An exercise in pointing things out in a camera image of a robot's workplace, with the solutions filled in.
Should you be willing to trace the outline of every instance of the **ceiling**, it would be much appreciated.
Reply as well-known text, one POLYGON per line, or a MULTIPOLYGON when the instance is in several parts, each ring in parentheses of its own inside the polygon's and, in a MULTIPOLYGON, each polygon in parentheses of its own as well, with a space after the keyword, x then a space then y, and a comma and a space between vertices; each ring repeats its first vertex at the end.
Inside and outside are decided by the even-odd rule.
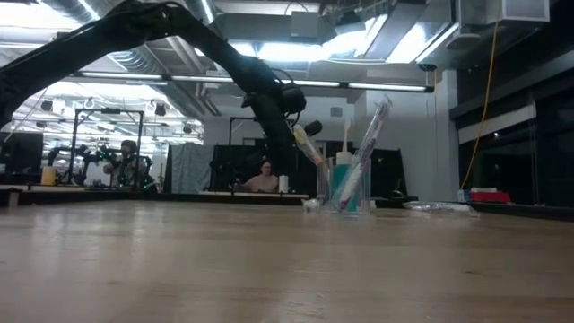
MULTIPOLYGON (((196 17, 211 22, 211 28, 228 39, 241 54, 265 59, 268 65, 286 71, 296 80, 430 84, 434 77, 415 64, 425 49, 438 44, 442 37, 444 39, 441 39, 440 44, 419 63, 437 65, 439 70, 466 68, 481 64, 488 58, 488 46, 493 34, 493 24, 483 9, 491 0, 464 1, 460 7, 460 12, 464 14, 456 13, 451 0, 430 0, 429 4, 424 4, 422 0, 419 4, 413 0, 326 0, 301 3, 284 0, 178 1, 186 5, 196 17), (364 30, 336 37, 335 27, 342 14, 349 11, 357 12, 361 19, 353 26, 361 25, 364 30), (311 23, 309 26, 315 23, 316 28, 298 31, 298 35, 304 34, 305 39, 294 38, 293 32, 299 28, 294 22, 302 25, 311 23), (462 50, 446 49, 445 44, 456 35, 454 32, 447 35, 447 32, 455 30, 453 27, 456 27, 456 22, 462 23, 463 31, 479 34, 480 40, 462 50)), ((100 18, 119 2, 42 0, 40 4, 29 6, 1 3, 0 65, 50 42, 58 31, 70 31, 100 18)), ((500 29, 499 52, 532 34, 535 28, 535 23, 505 23, 500 29)), ((201 50, 191 48, 179 38, 156 40, 132 51, 110 54, 86 66, 83 71, 227 75, 222 68, 205 57, 201 50)), ((354 102, 362 93, 360 90, 327 88, 305 88, 304 92, 309 102, 303 116, 305 118, 323 116, 333 106, 353 109, 354 102)), ((74 79, 73 82, 50 86, 44 96, 37 93, 17 110, 14 118, 19 120, 26 117, 30 109, 43 100, 57 101, 55 105, 58 109, 53 112, 35 109, 29 118, 73 118, 73 109, 83 107, 92 98, 95 109, 116 107, 141 110, 144 111, 146 122, 165 124, 145 127, 144 133, 150 136, 146 141, 152 139, 154 131, 156 136, 161 132, 166 137, 174 134, 178 137, 185 123, 197 124, 190 136, 201 141, 203 129, 196 120, 252 116, 249 109, 239 108, 242 94, 233 84, 126 83, 74 79), (153 113, 153 105, 157 102, 169 107, 165 117, 156 117, 153 113)), ((124 115, 96 117, 94 114, 92 117, 103 121, 131 121, 124 115)), ((97 120, 91 121, 86 122, 81 131, 86 134, 93 132, 94 135, 109 135, 109 140, 112 140, 113 134, 129 135, 137 129, 134 125, 124 124, 112 134, 99 130, 97 120)), ((71 132, 71 126, 67 122, 48 122, 42 130, 67 134, 71 132)), ((38 129, 36 121, 24 122, 22 128, 38 129)), ((148 145, 152 150, 152 146, 157 146, 157 141, 148 145)))

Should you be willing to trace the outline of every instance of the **clear container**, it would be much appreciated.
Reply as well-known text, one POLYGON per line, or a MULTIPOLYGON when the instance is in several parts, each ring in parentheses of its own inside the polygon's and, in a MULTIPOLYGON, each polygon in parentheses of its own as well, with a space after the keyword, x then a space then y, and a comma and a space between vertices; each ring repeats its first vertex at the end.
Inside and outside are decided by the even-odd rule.
POLYGON ((336 190, 333 183, 344 178, 345 172, 345 168, 337 168, 336 158, 327 158, 325 162, 319 164, 317 166, 317 199, 325 210, 333 214, 370 214, 370 160, 365 165, 365 170, 361 174, 351 202, 342 212, 333 207, 331 198, 336 190))

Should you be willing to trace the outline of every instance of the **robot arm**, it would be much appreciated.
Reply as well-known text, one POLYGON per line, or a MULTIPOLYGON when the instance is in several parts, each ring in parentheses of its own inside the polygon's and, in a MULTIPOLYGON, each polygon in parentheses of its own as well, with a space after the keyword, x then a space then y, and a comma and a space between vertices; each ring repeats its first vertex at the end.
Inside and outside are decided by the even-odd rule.
POLYGON ((180 36, 223 67, 247 94, 268 140, 270 157, 293 144, 286 112, 301 112, 306 101, 294 84, 283 84, 263 61, 244 57, 176 2, 160 4, 126 0, 104 18, 71 31, 0 68, 0 122, 34 93, 41 91, 108 53, 129 50, 146 41, 180 36))

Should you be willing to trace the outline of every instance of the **yellow cable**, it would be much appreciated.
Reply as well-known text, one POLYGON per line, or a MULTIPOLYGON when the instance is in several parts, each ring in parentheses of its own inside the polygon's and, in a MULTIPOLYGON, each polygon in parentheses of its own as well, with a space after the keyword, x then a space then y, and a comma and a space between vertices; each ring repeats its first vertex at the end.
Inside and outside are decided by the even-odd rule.
POLYGON ((470 172, 473 168, 474 157, 476 156, 476 153, 478 152, 478 144, 480 142, 481 135, 483 135, 484 120, 486 119, 486 113, 488 112, 488 103, 489 103, 490 98, 491 98, 492 71, 494 69, 494 56, 496 54, 496 40, 498 38, 499 21, 500 21, 501 14, 502 14, 502 6, 500 6, 500 8, 499 8, 499 18, 496 20, 496 23, 494 23, 494 36, 492 37, 491 63, 489 66, 489 71, 488 71, 488 79, 486 81, 486 94, 484 96, 483 117, 481 118, 481 125, 479 126, 479 129, 478 129, 478 136, 476 137, 476 141, 474 141, 473 155, 470 158, 470 163, 468 164, 468 168, 466 169, 465 180, 463 180, 463 183, 460 185, 460 189, 465 188, 466 182, 468 181, 468 178, 470 177, 470 172))

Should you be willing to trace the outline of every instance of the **table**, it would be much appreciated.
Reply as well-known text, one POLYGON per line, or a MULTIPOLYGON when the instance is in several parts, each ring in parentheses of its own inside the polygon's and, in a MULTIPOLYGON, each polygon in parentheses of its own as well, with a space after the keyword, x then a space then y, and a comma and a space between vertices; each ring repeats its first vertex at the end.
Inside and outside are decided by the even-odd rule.
POLYGON ((572 322, 574 226, 103 202, 0 211, 8 322, 572 322))

